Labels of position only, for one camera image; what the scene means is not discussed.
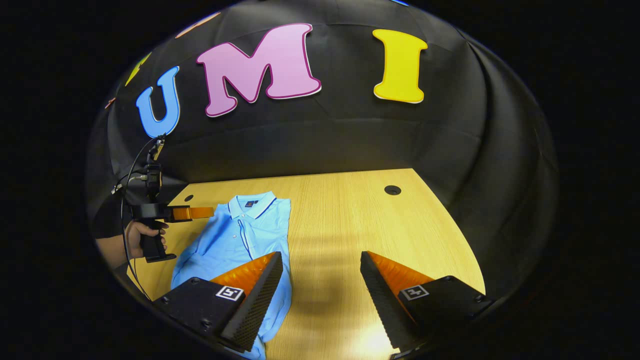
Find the letter m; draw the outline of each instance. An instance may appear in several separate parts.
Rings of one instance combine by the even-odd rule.
[[[320,91],[320,80],[311,76],[305,38],[311,32],[310,24],[288,24],[269,30],[249,57],[229,42],[212,47],[202,53],[197,62],[204,65],[210,117],[224,115],[237,106],[237,99],[229,96],[231,86],[248,102],[258,99],[258,92],[267,68],[271,71],[271,84],[267,96],[272,99],[290,99]]]

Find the light blue polo shirt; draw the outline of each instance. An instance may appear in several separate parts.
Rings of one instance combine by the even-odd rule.
[[[264,343],[273,339],[291,306],[287,243],[290,212],[291,200],[277,199],[273,192],[238,195],[228,204],[218,204],[200,236],[184,249],[173,268],[171,289],[194,276],[213,279],[253,259],[280,251],[283,267],[278,288],[252,351],[240,354],[248,359],[266,359]]]

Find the hand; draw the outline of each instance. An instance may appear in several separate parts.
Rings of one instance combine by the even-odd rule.
[[[142,253],[142,248],[140,247],[140,234],[144,234],[147,236],[156,236],[158,235],[158,231],[160,231],[161,234],[166,234],[166,231],[164,229],[169,228],[169,224],[165,224],[165,223],[161,223],[161,224],[162,224],[162,229],[153,230],[150,227],[140,222],[132,221],[129,223],[129,225],[127,226],[127,229],[125,230],[125,234],[127,235],[127,247],[129,248],[130,257],[132,258],[144,257]],[[166,244],[166,240],[164,239],[164,236],[162,237],[162,243]]]

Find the table surface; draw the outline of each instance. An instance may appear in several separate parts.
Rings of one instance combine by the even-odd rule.
[[[400,187],[399,195],[384,191]],[[273,191],[291,199],[292,304],[266,343],[270,360],[388,359],[393,349],[360,275],[369,250],[434,279],[453,275],[484,293],[480,267],[447,210],[413,169],[343,172],[190,184],[171,205],[226,204]],[[189,202],[184,199],[193,195]],[[167,253],[179,255],[208,219],[170,224]],[[176,260],[136,261],[151,299],[169,292]]]

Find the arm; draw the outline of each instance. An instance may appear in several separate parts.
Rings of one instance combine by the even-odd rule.
[[[159,230],[161,234],[165,234],[164,229],[169,228],[168,224],[163,224],[162,229]],[[142,258],[142,248],[140,247],[140,234],[155,236],[158,234],[158,230],[151,230],[151,228],[139,223],[130,222],[125,230],[127,235],[127,247],[129,248],[129,257],[132,259]],[[102,255],[107,260],[107,263],[111,268],[116,268],[127,262],[127,256],[124,252],[124,243],[122,241],[122,235],[112,236],[110,238],[96,239],[98,248],[102,252]]]

